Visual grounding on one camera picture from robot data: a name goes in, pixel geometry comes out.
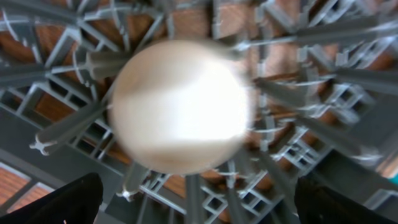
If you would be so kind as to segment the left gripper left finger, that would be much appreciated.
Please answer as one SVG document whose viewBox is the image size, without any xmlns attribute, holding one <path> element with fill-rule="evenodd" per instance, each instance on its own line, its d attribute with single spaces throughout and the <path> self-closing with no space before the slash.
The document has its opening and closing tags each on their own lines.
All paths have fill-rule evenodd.
<svg viewBox="0 0 398 224">
<path fill-rule="evenodd" d="M 92 224 L 103 202 L 103 183 L 92 172 L 1 217 L 1 224 Z"/>
</svg>

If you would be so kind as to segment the small white bowl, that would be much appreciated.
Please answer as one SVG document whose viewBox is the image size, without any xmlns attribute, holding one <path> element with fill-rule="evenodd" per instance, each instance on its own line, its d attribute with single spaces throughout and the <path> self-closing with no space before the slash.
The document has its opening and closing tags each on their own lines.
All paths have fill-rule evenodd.
<svg viewBox="0 0 398 224">
<path fill-rule="evenodd" d="M 247 79 L 218 43 L 159 42 L 114 82 L 109 119 L 120 148 L 157 172 L 196 174 L 233 157 L 253 117 Z"/>
</svg>

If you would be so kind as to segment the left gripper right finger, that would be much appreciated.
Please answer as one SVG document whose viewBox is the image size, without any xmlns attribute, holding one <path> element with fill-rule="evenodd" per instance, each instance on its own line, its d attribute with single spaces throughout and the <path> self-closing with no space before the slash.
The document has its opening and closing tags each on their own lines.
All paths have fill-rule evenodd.
<svg viewBox="0 0 398 224">
<path fill-rule="evenodd" d="M 308 177 L 297 180 L 294 202 L 301 224 L 397 224 Z"/>
</svg>

